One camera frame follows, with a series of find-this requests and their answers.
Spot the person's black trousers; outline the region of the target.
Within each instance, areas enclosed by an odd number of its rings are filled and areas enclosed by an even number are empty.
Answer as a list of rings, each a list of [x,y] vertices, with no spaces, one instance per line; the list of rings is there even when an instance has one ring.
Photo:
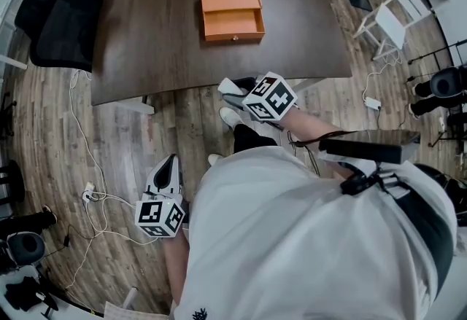
[[[273,138],[261,136],[255,130],[243,123],[239,123],[233,130],[233,152],[238,153],[257,147],[274,147],[277,145]]]

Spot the white wooden chair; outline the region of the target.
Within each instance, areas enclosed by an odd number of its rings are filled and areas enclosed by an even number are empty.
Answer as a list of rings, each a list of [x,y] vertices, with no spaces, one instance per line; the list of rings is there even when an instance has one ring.
[[[392,1],[397,1],[409,16],[408,24],[402,24],[390,10],[388,4]],[[426,13],[426,6],[421,0],[386,0],[362,19],[353,38],[356,39],[365,34],[375,43],[377,51],[372,60],[376,61],[391,53],[401,51],[407,28],[421,20]]]

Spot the white quilted chair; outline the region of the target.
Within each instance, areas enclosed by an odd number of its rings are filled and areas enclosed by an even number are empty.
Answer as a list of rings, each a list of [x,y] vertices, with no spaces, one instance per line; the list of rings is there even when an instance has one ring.
[[[121,306],[106,302],[104,320],[174,320],[172,315],[135,311],[133,304],[138,293],[138,289],[133,286]]]

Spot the person's white t-shirt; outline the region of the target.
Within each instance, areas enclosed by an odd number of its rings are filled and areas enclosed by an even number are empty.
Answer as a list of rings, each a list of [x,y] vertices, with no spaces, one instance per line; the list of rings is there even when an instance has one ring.
[[[190,215],[174,320],[423,320],[449,271],[457,221],[411,163],[401,187],[345,195],[282,147],[218,160]]]

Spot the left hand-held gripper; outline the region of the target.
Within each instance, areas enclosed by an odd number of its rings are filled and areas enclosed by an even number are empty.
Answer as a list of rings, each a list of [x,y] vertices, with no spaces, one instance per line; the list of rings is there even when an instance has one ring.
[[[136,202],[134,223],[151,238],[174,238],[187,224],[179,158],[171,154],[157,163]]]

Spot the round wooden pedestal table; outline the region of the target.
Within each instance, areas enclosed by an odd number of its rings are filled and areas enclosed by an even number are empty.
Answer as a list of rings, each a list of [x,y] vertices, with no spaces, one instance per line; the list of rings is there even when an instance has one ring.
[[[0,206],[13,203],[22,203],[26,191],[23,176],[17,162],[10,160],[8,165],[0,167],[0,185],[8,185],[10,194],[0,198]]]

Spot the black tripod stand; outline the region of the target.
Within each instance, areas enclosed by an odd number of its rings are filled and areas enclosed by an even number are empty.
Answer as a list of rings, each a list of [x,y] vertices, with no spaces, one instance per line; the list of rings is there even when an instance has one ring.
[[[432,52],[428,52],[428,53],[426,53],[424,55],[420,55],[420,56],[418,56],[416,58],[408,60],[407,63],[409,65],[412,65],[413,63],[421,61],[424,58],[433,56],[434,59],[435,59],[436,65],[439,66],[439,60],[437,58],[437,55],[440,52],[447,51],[448,56],[450,57],[450,60],[451,60],[453,66],[464,65],[464,64],[467,63],[467,53],[466,53],[465,57],[463,57],[463,54],[461,53],[461,49],[463,47],[467,47],[467,39],[455,42],[453,44],[448,44],[448,45],[446,45],[446,46],[444,46],[442,48],[439,48],[437,50],[434,50]]]

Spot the black shoulder-mounted box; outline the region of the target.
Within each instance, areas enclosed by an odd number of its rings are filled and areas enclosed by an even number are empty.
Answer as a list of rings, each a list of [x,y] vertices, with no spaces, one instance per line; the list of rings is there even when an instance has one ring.
[[[330,155],[402,164],[420,145],[420,132],[410,130],[361,130],[324,138],[320,151]]]

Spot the person's right white shoe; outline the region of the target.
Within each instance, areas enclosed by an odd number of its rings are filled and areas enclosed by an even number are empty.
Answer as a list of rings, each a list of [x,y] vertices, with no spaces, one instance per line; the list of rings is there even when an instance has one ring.
[[[228,107],[222,107],[219,110],[221,120],[231,129],[234,130],[237,125],[242,125],[244,122],[237,112]]]

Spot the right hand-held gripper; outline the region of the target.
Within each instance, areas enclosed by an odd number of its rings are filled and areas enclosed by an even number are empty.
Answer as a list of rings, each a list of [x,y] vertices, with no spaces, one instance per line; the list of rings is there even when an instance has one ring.
[[[233,83],[237,87],[253,87],[253,90],[248,95],[222,93],[222,99],[261,122],[280,121],[298,99],[285,79],[273,72],[268,72],[258,83],[255,77],[235,79]]]

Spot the person's right forearm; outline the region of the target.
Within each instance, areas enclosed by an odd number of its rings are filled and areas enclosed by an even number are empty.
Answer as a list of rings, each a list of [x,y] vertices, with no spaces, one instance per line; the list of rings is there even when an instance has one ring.
[[[279,124],[285,130],[289,130],[298,141],[311,141],[327,133],[341,131],[341,128],[296,107],[292,107],[279,121]]]

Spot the black mesh office chair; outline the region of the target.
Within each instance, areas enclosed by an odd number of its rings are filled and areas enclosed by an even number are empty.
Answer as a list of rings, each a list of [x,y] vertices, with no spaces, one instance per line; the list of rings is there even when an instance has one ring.
[[[15,26],[30,39],[35,66],[92,72],[103,0],[23,0]]]

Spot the person's left forearm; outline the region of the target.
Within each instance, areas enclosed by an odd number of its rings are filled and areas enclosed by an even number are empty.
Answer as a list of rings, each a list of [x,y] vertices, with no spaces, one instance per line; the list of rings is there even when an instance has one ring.
[[[169,277],[171,295],[176,305],[179,305],[188,268],[189,243],[183,232],[173,238],[163,239],[164,258]]]

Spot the white desk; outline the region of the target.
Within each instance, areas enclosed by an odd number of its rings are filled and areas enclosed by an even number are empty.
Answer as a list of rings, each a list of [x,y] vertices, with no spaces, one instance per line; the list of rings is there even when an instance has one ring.
[[[32,265],[0,275],[0,320],[104,320],[50,283]]]

